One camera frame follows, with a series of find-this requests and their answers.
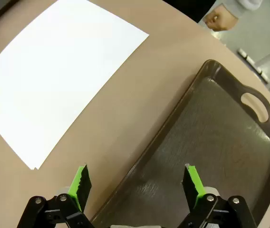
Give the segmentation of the person's left hand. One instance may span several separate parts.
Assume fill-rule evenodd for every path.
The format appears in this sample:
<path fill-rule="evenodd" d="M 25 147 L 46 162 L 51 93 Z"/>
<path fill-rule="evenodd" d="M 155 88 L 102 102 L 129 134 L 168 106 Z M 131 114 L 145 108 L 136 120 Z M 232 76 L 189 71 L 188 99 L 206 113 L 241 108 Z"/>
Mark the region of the person's left hand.
<path fill-rule="evenodd" d="M 227 31 L 233 28 L 237 24 L 238 18 L 221 4 L 208 13 L 203 21 L 209 29 L 217 32 Z"/>

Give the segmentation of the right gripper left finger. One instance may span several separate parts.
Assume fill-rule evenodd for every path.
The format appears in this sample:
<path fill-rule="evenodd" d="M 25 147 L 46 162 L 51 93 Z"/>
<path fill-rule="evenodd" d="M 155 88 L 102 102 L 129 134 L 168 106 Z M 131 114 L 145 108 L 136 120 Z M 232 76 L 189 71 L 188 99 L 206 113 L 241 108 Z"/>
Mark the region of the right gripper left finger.
<path fill-rule="evenodd" d="M 65 223 L 69 228 L 92 228 L 84 214 L 91 187 L 87 166 L 80 166 L 67 193 L 49 200 L 42 196 L 31 197 L 17 227 L 54 228 L 56 224 Z"/>

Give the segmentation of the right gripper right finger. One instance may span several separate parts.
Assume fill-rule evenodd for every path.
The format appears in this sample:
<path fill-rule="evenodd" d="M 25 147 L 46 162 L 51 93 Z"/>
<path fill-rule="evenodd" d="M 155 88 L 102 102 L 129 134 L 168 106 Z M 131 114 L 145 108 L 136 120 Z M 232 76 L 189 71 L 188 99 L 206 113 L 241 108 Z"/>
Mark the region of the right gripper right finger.
<path fill-rule="evenodd" d="M 181 222 L 180 228 L 205 228 L 208 224 L 220 228 L 257 226 L 244 197 L 231 196 L 224 200 L 207 193 L 195 166 L 185 165 L 182 185 L 190 213 Z"/>

